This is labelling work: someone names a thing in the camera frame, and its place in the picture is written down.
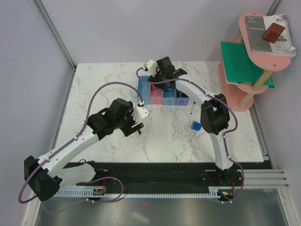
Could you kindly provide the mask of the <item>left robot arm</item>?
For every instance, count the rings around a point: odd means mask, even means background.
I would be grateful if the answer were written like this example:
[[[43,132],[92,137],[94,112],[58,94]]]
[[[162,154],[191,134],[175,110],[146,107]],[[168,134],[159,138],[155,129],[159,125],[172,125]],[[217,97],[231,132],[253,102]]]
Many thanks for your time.
[[[79,167],[64,169],[64,166],[82,151],[119,129],[124,136],[139,131],[144,127],[142,119],[149,116],[147,106],[134,106],[131,101],[115,99],[110,107],[88,117],[82,129],[62,145],[41,155],[29,156],[24,160],[24,179],[40,201],[53,197],[62,186],[71,186],[89,181],[99,185],[103,173],[89,162]]]

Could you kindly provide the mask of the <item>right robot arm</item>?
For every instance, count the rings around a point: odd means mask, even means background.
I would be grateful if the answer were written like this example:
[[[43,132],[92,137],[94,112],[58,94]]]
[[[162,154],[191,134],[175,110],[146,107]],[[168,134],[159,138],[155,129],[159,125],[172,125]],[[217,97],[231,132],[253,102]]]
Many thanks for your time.
[[[223,94],[214,95],[200,87],[185,70],[175,69],[169,57],[158,61],[148,60],[144,64],[144,69],[151,74],[148,81],[157,88],[173,87],[200,106],[200,123],[211,138],[215,164],[220,169],[215,174],[216,182],[223,186],[227,185],[232,180],[232,173],[228,169],[233,166],[233,163],[228,158],[222,137],[230,120],[229,111],[225,106],[225,96]]]

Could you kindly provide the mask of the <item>pink bin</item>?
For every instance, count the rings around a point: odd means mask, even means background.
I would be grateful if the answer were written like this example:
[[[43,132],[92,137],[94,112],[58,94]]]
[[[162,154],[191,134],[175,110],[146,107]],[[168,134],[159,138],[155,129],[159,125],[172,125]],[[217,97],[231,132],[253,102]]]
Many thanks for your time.
[[[161,90],[152,91],[150,89],[150,104],[151,105],[162,105],[163,93]]]

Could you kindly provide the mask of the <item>purple bin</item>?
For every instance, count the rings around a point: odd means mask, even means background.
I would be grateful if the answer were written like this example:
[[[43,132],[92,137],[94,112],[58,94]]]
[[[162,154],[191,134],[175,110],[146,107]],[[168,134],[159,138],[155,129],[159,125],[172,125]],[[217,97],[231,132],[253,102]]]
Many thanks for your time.
[[[189,97],[183,92],[176,90],[175,105],[187,105],[189,102]]]

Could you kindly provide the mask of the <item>light blue bin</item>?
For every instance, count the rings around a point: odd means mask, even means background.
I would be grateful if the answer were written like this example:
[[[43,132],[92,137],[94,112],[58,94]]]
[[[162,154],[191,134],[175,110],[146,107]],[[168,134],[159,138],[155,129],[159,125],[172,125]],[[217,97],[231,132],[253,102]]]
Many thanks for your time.
[[[146,76],[140,76],[140,78],[144,81],[148,81],[149,75]],[[138,79],[138,91],[141,93],[144,101],[144,105],[150,105],[150,91],[151,91],[151,84],[147,82],[143,82],[142,80]],[[139,102],[140,96],[137,94],[137,101]]]
[[[176,91],[171,92],[163,91],[162,105],[175,105],[176,101]]]

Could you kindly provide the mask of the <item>blue eraser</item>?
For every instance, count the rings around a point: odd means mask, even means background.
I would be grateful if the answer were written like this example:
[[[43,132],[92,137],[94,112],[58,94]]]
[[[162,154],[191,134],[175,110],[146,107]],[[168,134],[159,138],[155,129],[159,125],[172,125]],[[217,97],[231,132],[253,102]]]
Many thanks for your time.
[[[201,123],[199,123],[197,121],[193,121],[190,128],[195,131],[200,131],[202,128],[202,125],[201,125]]]

